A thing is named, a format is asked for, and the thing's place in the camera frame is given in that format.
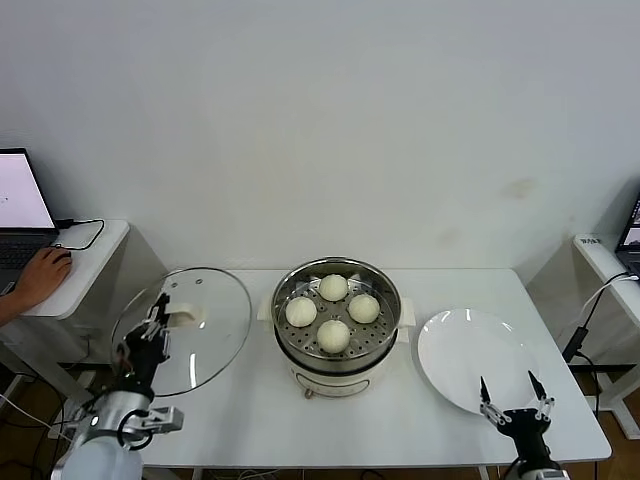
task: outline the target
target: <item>white cooker base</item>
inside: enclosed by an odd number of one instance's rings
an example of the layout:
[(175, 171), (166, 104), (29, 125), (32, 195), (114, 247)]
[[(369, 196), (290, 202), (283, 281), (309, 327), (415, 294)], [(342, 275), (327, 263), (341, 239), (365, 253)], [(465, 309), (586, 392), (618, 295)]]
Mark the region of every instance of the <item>white cooker base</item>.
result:
[(287, 359), (289, 372), (296, 383), (303, 390), (305, 397), (313, 395), (323, 397), (340, 398), (360, 393), (377, 381), (382, 376), (385, 368), (385, 359), (367, 371), (349, 375), (346, 377), (332, 377), (309, 372)]

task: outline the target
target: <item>computer mouse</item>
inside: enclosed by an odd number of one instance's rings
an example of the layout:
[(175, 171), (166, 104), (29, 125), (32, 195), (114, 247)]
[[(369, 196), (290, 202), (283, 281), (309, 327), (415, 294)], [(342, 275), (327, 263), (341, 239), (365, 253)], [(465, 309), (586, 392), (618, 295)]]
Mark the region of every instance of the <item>computer mouse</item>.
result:
[(56, 258), (53, 261), (53, 264), (55, 265), (56, 263), (58, 263), (60, 260), (62, 260), (63, 258), (71, 258), (71, 252), (67, 252), (67, 253), (63, 253), (62, 255), (60, 255), (58, 258)]

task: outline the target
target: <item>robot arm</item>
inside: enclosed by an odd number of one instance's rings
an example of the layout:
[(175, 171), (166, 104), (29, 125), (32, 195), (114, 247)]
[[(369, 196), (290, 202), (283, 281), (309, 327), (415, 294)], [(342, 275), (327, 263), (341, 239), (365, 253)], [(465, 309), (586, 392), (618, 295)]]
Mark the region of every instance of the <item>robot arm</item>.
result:
[(507, 474), (505, 480), (569, 479), (567, 472), (551, 460), (549, 447), (542, 438), (551, 425), (549, 413), (555, 399), (547, 397), (542, 383), (531, 372), (529, 372), (529, 379), (538, 398), (538, 408), (505, 410), (503, 412), (491, 403), (484, 378), (480, 378), (480, 398), (482, 401), (480, 412), (501, 434), (513, 439), (518, 452), (514, 468)]
[(139, 480), (139, 450), (154, 434), (182, 429), (183, 413), (175, 407), (150, 409), (151, 385), (158, 365), (169, 358), (169, 295), (162, 293), (149, 317), (118, 345), (119, 371), (113, 389), (83, 405), (88, 415), (78, 424), (73, 443), (60, 459), (52, 479)]

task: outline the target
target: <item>white desk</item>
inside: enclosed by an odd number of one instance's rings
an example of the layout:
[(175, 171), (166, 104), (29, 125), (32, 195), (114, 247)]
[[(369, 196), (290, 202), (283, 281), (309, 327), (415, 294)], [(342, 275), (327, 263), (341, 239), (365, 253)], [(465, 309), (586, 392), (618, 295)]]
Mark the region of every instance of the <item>white desk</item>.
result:
[[(284, 271), (234, 271), (251, 294), (254, 317)], [(387, 270), (413, 300), (418, 328), (452, 307), (496, 313), (536, 353), (540, 380), (557, 399), (545, 435), (561, 462), (606, 458), (611, 448), (551, 335), (511, 270)], [(514, 460), (513, 442), (487, 420), (450, 404), (414, 366), (411, 345), (396, 345), (388, 370), (363, 393), (306, 400), (289, 376), (273, 333), (254, 321), (232, 364), (201, 388), (154, 406), (175, 405), (184, 428), (157, 435), (142, 451), (160, 467), (439, 467)], [(501, 405), (518, 408), (520, 405)]]
[[(56, 243), (69, 247), (82, 247), (93, 238), (98, 228), (99, 224), (88, 224), (62, 230)], [(21, 318), (0, 329), (0, 341), (65, 396), (78, 402), (84, 402), (91, 396), (47, 355), (47, 339), (34, 335), (29, 328), (29, 321), (31, 317), (44, 317), (50, 321), (69, 317), (128, 231), (129, 225), (124, 220), (106, 220), (104, 230), (91, 248), (72, 252), (71, 273), (60, 288)]]
[[(616, 236), (597, 234), (576, 235), (573, 240), (578, 251), (603, 282), (626, 271), (614, 253), (617, 242), (618, 237)], [(618, 282), (608, 290), (633, 323), (640, 327), (640, 287), (638, 284), (636, 282)], [(598, 382), (602, 389), (600, 410), (613, 412), (629, 440), (640, 440), (640, 427), (624, 404), (624, 398), (640, 388), (640, 365), (631, 369), (615, 383), (611, 383), (606, 374), (599, 373)], [(593, 398), (588, 398), (588, 400), (591, 403), (595, 402)]]

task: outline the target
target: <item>laptop screen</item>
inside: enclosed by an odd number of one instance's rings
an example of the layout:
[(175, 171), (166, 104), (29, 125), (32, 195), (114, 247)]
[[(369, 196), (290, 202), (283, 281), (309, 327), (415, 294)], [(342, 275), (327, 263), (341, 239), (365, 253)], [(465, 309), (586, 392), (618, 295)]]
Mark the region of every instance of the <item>laptop screen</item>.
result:
[(0, 228), (54, 228), (24, 153), (0, 153)]

